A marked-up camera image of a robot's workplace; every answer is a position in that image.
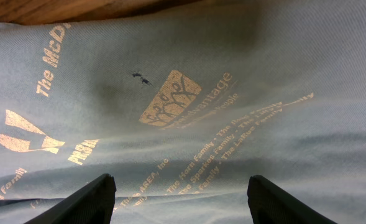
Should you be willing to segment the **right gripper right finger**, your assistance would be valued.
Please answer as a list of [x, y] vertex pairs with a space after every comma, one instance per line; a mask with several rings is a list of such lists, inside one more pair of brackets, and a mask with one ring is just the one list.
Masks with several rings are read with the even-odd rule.
[[249, 179], [247, 196], [254, 224], [336, 224], [262, 175]]

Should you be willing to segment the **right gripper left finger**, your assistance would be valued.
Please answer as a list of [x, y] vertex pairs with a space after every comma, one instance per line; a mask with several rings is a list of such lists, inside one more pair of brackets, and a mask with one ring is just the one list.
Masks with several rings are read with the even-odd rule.
[[116, 191], [114, 177], [100, 175], [26, 224], [110, 224]]

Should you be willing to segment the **light blue printed t-shirt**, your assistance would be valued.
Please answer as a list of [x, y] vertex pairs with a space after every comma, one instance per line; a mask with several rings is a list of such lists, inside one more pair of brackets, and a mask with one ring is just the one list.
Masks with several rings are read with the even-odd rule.
[[113, 223], [250, 223], [256, 174], [366, 223], [366, 0], [0, 23], [0, 223], [104, 173]]

